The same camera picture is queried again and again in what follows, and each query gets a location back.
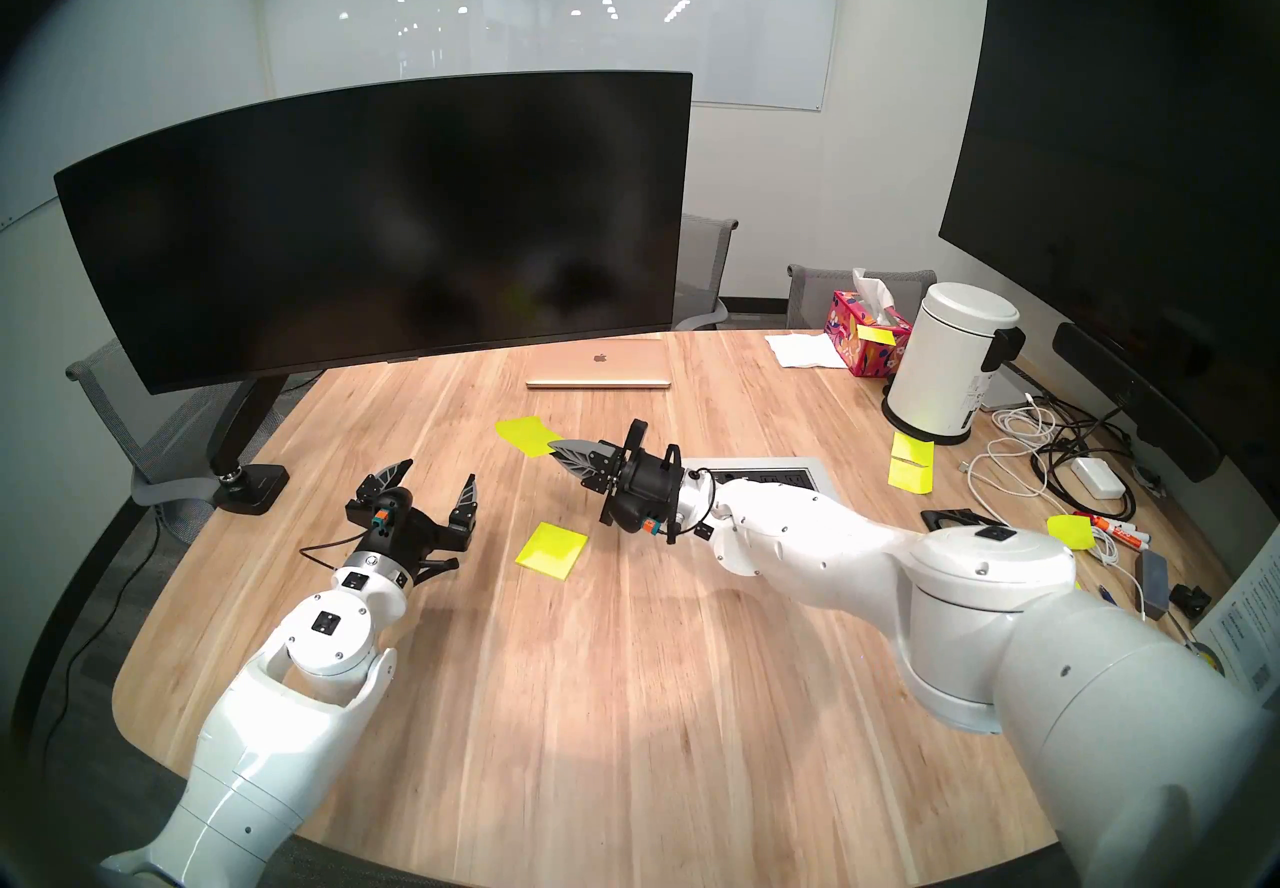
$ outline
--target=marker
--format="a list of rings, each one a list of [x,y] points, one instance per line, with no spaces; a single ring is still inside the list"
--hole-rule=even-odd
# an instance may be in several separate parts
[[[1079,509],[1075,511],[1075,516],[1088,516],[1089,522],[1105,534],[1110,534],[1115,540],[1119,540],[1125,546],[1130,546],[1134,550],[1147,550],[1151,545],[1151,534],[1143,534],[1133,523],[1123,523],[1119,519],[1106,519],[1101,516],[1089,516],[1088,513],[1082,513]]]

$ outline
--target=black monitor screen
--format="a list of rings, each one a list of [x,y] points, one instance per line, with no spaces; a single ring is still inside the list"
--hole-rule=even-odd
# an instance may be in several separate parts
[[[55,177],[152,393],[671,326],[692,77],[419,79],[170,127]]]
[[[1180,406],[1280,513],[1280,54],[1243,0],[987,0],[941,235]]]

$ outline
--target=gray eraser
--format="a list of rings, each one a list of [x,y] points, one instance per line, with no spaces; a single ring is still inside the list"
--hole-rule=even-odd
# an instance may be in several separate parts
[[[1142,608],[1148,619],[1160,619],[1169,612],[1169,562],[1155,550],[1138,551],[1135,577],[1142,582]]]

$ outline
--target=white power adapter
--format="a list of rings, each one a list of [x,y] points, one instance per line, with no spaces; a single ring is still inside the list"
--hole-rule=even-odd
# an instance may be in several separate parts
[[[1102,458],[1075,458],[1068,467],[1094,499],[1119,499],[1124,495],[1124,482]]]

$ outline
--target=white paper napkin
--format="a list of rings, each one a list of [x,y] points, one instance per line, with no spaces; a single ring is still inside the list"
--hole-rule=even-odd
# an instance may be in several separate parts
[[[826,334],[778,334],[764,338],[783,369],[844,369],[845,362]]]

